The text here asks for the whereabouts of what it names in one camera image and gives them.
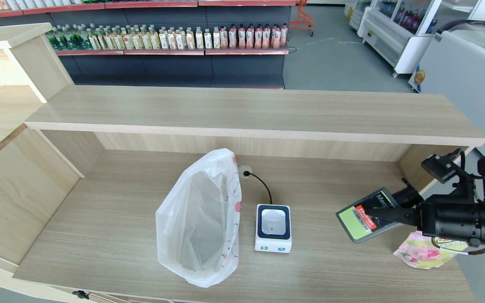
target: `glass door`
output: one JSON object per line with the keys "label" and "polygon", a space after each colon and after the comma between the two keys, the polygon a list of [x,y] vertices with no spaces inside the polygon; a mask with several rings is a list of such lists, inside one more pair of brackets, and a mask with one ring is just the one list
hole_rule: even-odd
{"label": "glass door", "polygon": [[402,0],[394,16],[394,22],[410,33],[416,34],[431,2],[431,0]]}
{"label": "glass door", "polygon": [[377,0],[375,9],[387,16],[387,18],[392,19],[394,12],[396,11],[396,6],[399,0]]}

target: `black cable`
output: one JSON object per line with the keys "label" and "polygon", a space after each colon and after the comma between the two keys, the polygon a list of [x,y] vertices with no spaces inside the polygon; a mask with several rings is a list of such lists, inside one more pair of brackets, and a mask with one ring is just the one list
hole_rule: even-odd
{"label": "black cable", "polygon": [[263,180],[260,177],[250,173],[248,170],[245,170],[242,173],[242,175],[245,176],[245,177],[252,175],[252,176],[256,177],[258,180],[260,180],[263,183],[263,185],[265,186],[265,188],[267,189],[267,192],[269,193],[269,203],[273,204],[273,196],[271,195],[271,191],[269,190],[269,187],[267,186],[267,184],[265,184],[265,182],[263,182]]}

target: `pink snack bag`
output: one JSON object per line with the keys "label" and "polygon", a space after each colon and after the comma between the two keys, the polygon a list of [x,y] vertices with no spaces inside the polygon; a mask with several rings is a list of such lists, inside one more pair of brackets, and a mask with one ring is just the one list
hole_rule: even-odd
{"label": "pink snack bag", "polygon": [[[450,250],[462,251],[467,247],[465,242],[456,240],[435,238],[435,242],[442,248]],[[421,231],[416,231],[410,233],[393,255],[410,267],[430,269],[443,265],[457,253],[433,246],[430,237],[423,236]]]}

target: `wooden counter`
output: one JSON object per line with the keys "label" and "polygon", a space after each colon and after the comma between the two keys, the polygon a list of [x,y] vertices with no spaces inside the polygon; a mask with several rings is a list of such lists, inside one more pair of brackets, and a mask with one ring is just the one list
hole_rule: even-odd
{"label": "wooden counter", "polygon": [[396,163],[237,157],[290,205],[288,255],[254,251],[256,205],[263,185],[241,179],[240,258],[227,280],[188,284],[157,262],[155,211],[182,171],[200,155],[107,150],[80,180],[31,248],[15,278],[75,289],[210,303],[475,302],[455,260],[417,270],[392,252],[412,228],[362,244],[345,234],[335,212],[386,186],[403,188]]}

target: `beverage bottle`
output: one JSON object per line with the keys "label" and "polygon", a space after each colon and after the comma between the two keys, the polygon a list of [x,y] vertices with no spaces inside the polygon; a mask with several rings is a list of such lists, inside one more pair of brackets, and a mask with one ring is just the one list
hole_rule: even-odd
{"label": "beverage bottle", "polygon": [[137,50],[143,49],[143,40],[139,32],[136,32],[136,28],[133,27],[131,29],[131,36],[132,36],[132,44],[134,44],[134,48]]}
{"label": "beverage bottle", "polygon": [[180,29],[175,31],[175,42],[177,42],[177,49],[183,50],[184,43],[183,43],[183,35],[181,34]]}
{"label": "beverage bottle", "polygon": [[239,48],[246,48],[246,32],[243,24],[239,27]]}
{"label": "beverage bottle", "polygon": [[225,27],[220,28],[220,48],[227,48],[227,31]]}
{"label": "beverage bottle", "polygon": [[89,37],[89,42],[91,43],[91,46],[93,47],[93,50],[100,50],[100,43],[98,38],[95,36],[93,33],[92,29],[87,29],[87,34]]}
{"label": "beverage bottle", "polygon": [[158,39],[160,40],[160,46],[162,46],[162,49],[169,50],[168,37],[163,29],[160,29],[160,33],[158,34]]}
{"label": "beverage bottle", "polygon": [[229,28],[229,48],[235,49],[237,48],[237,29],[235,28],[235,24],[232,24]]}
{"label": "beverage bottle", "polygon": [[252,23],[246,30],[246,48],[254,48],[254,27]]}
{"label": "beverage bottle", "polygon": [[52,27],[52,30],[46,33],[46,36],[48,37],[48,41],[50,42],[50,45],[54,50],[59,50],[60,45],[58,40],[56,39],[56,31],[57,27]]}
{"label": "beverage bottle", "polygon": [[284,23],[280,30],[280,46],[287,44],[287,23]]}
{"label": "beverage bottle", "polygon": [[263,29],[261,28],[261,24],[258,24],[256,27],[256,41],[254,42],[254,48],[261,48],[261,42],[263,41]]}
{"label": "beverage bottle", "polygon": [[173,30],[168,29],[168,44],[170,46],[170,50],[177,50],[177,40],[175,39],[175,33]]}
{"label": "beverage bottle", "polygon": [[220,32],[218,31],[218,27],[215,27],[213,30],[212,44],[214,48],[216,49],[220,48]]}
{"label": "beverage bottle", "polygon": [[183,29],[183,27],[179,27],[179,32],[181,33],[181,37],[183,37],[183,46],[186,48],[187,44],[187,32]]}
{"label": "beverage bottle", "polygon": [[271,45],[271,29],[266,24],[263,29],[263,41],[261,42],[261,48],[267,49]]}
{"label": "beverage bottle", "polygon": [[189,50],[194,50],[196,48],[196,42],[194,40],[194,34],[190,27],[187,28],[187,46]]}
{"label": "beverage bottle", "polygon": [[404,16],[405,12],[405,4],[402,2],[400,5],[400,8],[398,8],[398,12],[396,13],[396,16],[394,17],[394,22],[400,24],[400,21],[402,21],[402,17]]}
{"label": "beverage bottle", "polygon": [[205,38],[205,48],[208,50],[212,49],[212,37],[208,29],[205,29],[203,37]]}
{"label": "beverage bottle", "polygon": [[204,49],[204,42],[203,42],[203,33],[200,27],[196,27],[196,48],[198,50]]}
{"label": "beverage bottle", "polygon": [[121,29],[117,27],[112,27],[113,31],[113,40],[115,42],[115,47],[118,50],[124,50],[125,49],[125,41],[123,41],[123,35],[121,34]]}
{"label": "beverage bottle", "polygon": [[402,22],[400,23],[402,27],[406,27],[406,25],[408,24],[409,18],[410,16],[412,16],[412,14],[413,14],[413,6],[411,5],[409,6],[408,11],[405,12]]}

